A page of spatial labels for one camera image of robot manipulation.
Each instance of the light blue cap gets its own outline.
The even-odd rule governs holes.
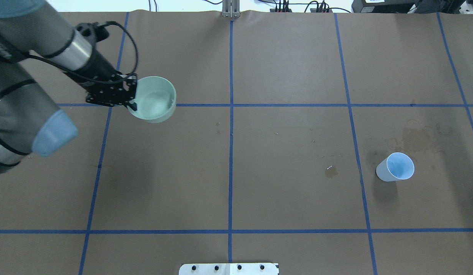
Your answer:
[[[48,157],[75,138],[79,132],[64,110],[56,111],[41,127],[32,143],[32,151]]]
[[[0,0],[0,18],[30,14],[45,4],[45,0]]]

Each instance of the vertical blue line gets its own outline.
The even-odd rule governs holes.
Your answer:
[[[230,21],[230,160],[228,179],[228,262],[233,261],[233,20]]]
[[[447,57],[449,58],[449,62],[452,67],[452,72],[454,73],[455,81],[457,82],[457,87],[459,88],[460,96],[462,97],[462,101],[464,102],[467,117],[469,118],[469,123],[471,123],[471,128],[473,129],[473,117],[471,116],[471,111],[469,111],[469,106],[467,105],[466,96],[464,95],[464,90],[462,89],[459,76],[457,75],[457,70],[455,69],[455,66],[454,66],[454,61],[452,60],[452,56],[450,54],[450,50],[447,45],[447,39],[445,38],[444,27],[442,26],[441,15],[438,12],[437,12],[437,20],[439,21],[439,27],[441,28],[441,34],[442,34],[442,39],[444,41],[445,51],[447,53]]]
[[[128,17],[130,13],[126,13],[125,17],[125,28],[128,27]],[[119,67],[121,65],[121,56],[123,54],[123,45],[125,44],[125,33],[123,32],[123,36],[121,37],[121,45],[119,49],[119,55],[118,55],[118,63],[116,64],[116,70],[119,70]],[[111,122],[111,113],[112,113],[112,107],[109,108],[107,111],[107,118],[106,118],[106,125],[104,127],[104,136],[102,137],[102,146],[100,148],[100,156],[99,156],[99,163],[97,164],[97,174],[96,174],[96,181],[94,183],[94,191],[92,192],[92,200],[90,202],[90,211],[89,211],[89,219],[87,221],[87,233],[85,233],[85,238],[84,238],[84,245],[82,249],[82,257],[81,257],[81,263],[79,267],[79,275],[82,275],[83,273],[83,267],[85,263],[85,256],[87,254],[87,247],[89,245],[89,237],[90,237],[90,228],[92,226],[92,217],[94,216],[94,207],[96,205],[96,198],[97,198],[97,187],[99,186],[99,179],[100,179],[100,170],[102,168],[102,161],[104,160],[104,150],[106,148],[106,140],[107,140],[107,133],[109,132],[109,123]]]
[[[345,85],[345,95],[347,96],[347,104],[348,104],[348,116],[350,118],[350,127],[352,129],[352,138],[354,141],[354,148],[355,148],[355,160],[357,161],[357,167],[359,168],[359,176],[360,176],[360,185],[362,190],[362,204],[364,205],[364,215],[366,217],[366,226],[368,230],[368,238],[369,238],[369,250],[371,251],[371,261],[373,265],[373,273],[377,275],[377,267],[376,267],[376,254],[374,253],[374,245],[373,245],[373,234],[371,233],[371,223],[369,221],[369,211],[367,208],[367,199],[366,199],[366,188],[364,188],[364,178],[362,176],[362,167],[360,164],[360,157],[359,157],[359,147],[357,146],[357,135],[355,134],[355,124],[354,118],[352,114],[352,105],[350,103],[350,94],[348,92],[348,82],[347,82],[347,73],[345,71],[345,62],[343,61],[343,50],[342,50],[342,40],[340,39],[340,29],[338,26],[338,18],[337,14],[333,14],[335,17],[335,28],[337,31],[337,40],[338,40],[338,49],[340,53],[340,62],[342,64],[342,75],[343,75],[343,84]]]

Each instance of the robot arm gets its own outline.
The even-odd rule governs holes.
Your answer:
[[[89,103],[136,110],[138,58],[124,75],[96,49],[109,25],[126,31],[116,22],[74,27],[45,0],[0,0],[0,174],[31,152],[48,156],[77,136],[67,114],[18,61],[34,58],[57,66],[86,90]]]

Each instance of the white metal plate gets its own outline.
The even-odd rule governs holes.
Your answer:
[[[185,264],[180,267],[179,275],[279,275],[279,264],[273,264],[273,263]]]

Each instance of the mint green plastic cup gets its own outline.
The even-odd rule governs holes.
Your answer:
[[[147,76],[138,80],[134,102],[137,111],[128,111],[149,123],[168,120],[175,111],[177,93],[175,87],[163,77]]]

